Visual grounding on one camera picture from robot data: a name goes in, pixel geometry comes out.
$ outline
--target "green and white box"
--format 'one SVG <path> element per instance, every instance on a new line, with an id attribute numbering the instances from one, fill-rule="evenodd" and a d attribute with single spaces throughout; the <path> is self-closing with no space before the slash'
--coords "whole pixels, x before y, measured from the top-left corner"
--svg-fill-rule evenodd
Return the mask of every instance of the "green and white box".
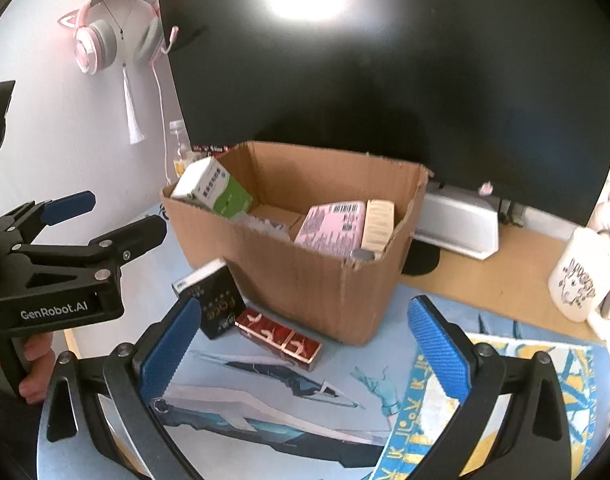
<path id="1" fill-rule="evenodd" d="M 252 196 L 213 156 L 192 162 L 170 198 L 208 209 L 225 218 L 247 212 Z"/>

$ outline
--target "wooden desk surface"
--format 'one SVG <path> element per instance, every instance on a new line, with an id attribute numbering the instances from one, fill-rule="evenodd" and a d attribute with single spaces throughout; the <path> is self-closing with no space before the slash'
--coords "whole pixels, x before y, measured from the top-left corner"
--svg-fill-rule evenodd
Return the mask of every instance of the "wooden desk surface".
<path id="1" fill-rule="evenodd" d="M 547 278 L 565 242 L 517 227 L 500 227 L 500 249 L 483 261 L 441 250 L 438 267 L 424 276 L 401 276 L 409 286 L 531 323 L 597 341 L 587 323 L 573 323 L 556 308 Z"/>

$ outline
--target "blue rubber pad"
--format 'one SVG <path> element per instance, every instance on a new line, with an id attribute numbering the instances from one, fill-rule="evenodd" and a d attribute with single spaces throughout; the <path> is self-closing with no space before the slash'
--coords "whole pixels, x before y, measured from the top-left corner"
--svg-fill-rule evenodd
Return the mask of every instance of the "blue rubber pad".
<path id="1" fill-rule="evenodd" d="M 96 205 L 96 197 L 91 191 L 82 191 L 45 204 L 40 221 L 56 225 L 70 218 L 89 213 Z"/>
<path id="2" fill-rule="evenodd" d="M 140 396 L 149 404 L 162 396 L 201 326 L 201 304 L 189 298 L 140 368 Z"/>
<path id="3" fill-rule="evenodd" d="M 470 367 L 450 336 L 418 298 L 409 302 L 407 325 L 445 394 L 463 402 L 472 388 Z"/>

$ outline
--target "desk mat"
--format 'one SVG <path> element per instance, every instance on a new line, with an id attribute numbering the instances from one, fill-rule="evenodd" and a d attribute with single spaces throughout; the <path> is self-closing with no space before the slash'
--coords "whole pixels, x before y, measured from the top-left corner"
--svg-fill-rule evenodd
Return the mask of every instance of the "desk mat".
<path id="1" fill-rule="evenodd" d="M 387 457 L 383 451 L 400 412 L 394 413 L 390 400 L 402 404 L 406 399 L 410 370 L 418 360 L 406 320 L 407 304 L 418 294 L 421 291 L 409 286 L 397 286 L 383 325 L 363 347 L 300 329 L 323 342 L 323 355 L 312 372 L 290 367 L 237 332 L 215 341 L 198 332 L 163 395 L 173 410 L 164 418 L 166 430 L 206 480 L 370 478 L 379 471 L 375 466 L 381 455 Z M 607 425 L 607 350 L 445 298 L 430 298 L 447 320 L 475 336 L 519 335 L 586 348 L 594 361 L 596 405 L 594 438 L 585 439 L 581 457 L 590 460 Z M 242 368 L 249 366 L 241 363 L 262 365 L 256 366 L 261 372 L 245 371 Z M 389 471 L 389 476 L 373 477 L 406 476 Z"/>

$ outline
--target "pink box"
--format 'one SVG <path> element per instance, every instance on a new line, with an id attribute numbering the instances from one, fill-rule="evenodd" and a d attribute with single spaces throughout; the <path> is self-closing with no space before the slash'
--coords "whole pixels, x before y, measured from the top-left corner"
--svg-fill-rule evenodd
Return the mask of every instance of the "pink box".
<path id="1" fill-rule="evenodd" d="M 336 202 L 310 208 L 295 243 L 319 253 L 347 258 L 361 246 L 365 203 Z"/>

